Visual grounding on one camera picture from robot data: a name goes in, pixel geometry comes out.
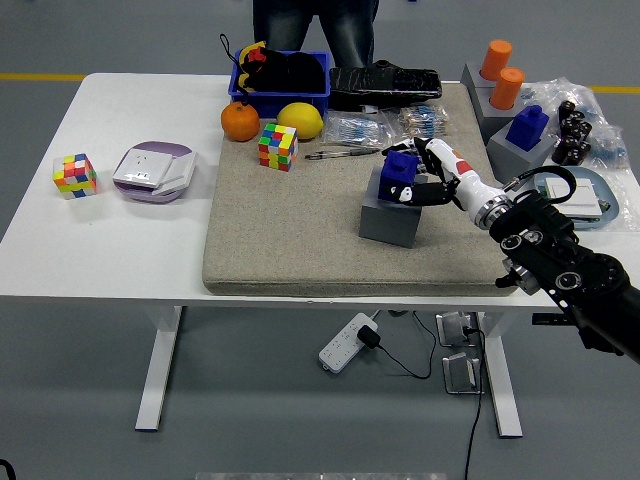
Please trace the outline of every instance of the person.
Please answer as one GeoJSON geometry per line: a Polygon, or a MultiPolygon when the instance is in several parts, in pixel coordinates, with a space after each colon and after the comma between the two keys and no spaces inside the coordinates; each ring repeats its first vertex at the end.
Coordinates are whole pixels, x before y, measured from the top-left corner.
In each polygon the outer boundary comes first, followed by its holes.
{"type": "Polygon", "coordinates": [[[373,63],[379,0],[253,0],[253,34],[270,50],[300,50],[318,16],[336,67],[373,63]]]}

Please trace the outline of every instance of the black pouch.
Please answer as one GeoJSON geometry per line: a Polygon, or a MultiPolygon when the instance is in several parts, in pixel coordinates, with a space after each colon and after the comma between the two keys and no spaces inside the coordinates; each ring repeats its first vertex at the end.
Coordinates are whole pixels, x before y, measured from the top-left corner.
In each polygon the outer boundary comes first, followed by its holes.
{"type": "Polygon", "coordinates": [[[386,60],[371,67],[332,68],[329,108],[359,111],[362,105],[379,108],[406,107],[442,96],[435,70],[400,68],[386,60]]]}

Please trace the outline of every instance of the white table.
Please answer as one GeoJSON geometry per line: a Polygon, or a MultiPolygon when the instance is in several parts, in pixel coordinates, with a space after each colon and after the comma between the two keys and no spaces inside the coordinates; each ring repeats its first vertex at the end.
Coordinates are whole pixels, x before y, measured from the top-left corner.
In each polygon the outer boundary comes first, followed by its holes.
{"type": "MultiPolygon", "coordinates": [[[[0,298],[28,302],[128,302],[144,306],[157,327],[136,429],[156,430],[183,306],[224,305],[371,310],[466,310],[481,315],[486,361],[501,436],[522,431],[502,349],[510,321],[559,311],[542,293],[528,297],[288,298],[221,297],[201,280],[215,190],[228,76],[94,74],[81,84],[0,244],[0,298]],[[198,152],[189,189],[172,203],[125,199],[111,176],[124,153],[145,141],[198,152]],[[64,200],[52,161],[86,153],[99,194],[64,200]]],[[[627,194],[640,201],[631,181],[627,194]]],[[[583,233],[582,244],[609,253],[640,284],[637,233],[583,233]]]]}

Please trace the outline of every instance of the metal bracket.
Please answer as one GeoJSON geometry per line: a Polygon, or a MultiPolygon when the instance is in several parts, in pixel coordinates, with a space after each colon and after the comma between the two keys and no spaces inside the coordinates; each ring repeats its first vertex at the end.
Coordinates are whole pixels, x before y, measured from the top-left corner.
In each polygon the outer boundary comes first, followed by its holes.
{"type": "Polygon", "coordinates": [[[436,326],[438,327],[438,339],[443,347],[475,346],[462,331],[463,327],[473,327],[471,315],[464,312],[441,313],[436,315],[436,326]]]}
{"type": "Polygon", "coordinates": [[[450,395],[478,395],[484,392],[480,386],[480,360],[468,358],[467,354],[457,353],[442,359],[444,384],[450,395]]]}

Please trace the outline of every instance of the lemon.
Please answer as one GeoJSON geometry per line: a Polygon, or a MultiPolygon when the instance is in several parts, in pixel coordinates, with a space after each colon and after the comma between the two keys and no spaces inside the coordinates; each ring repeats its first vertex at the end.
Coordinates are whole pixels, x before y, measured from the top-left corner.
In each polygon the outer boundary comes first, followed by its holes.
{"type": "Polygon", "coordinates": [[[298,138],[308,140],[317,136],[324,123],[318,109],[309,103],[290,103],[278,114],[278,125],[294,127],[298,131],[298,138]]]}

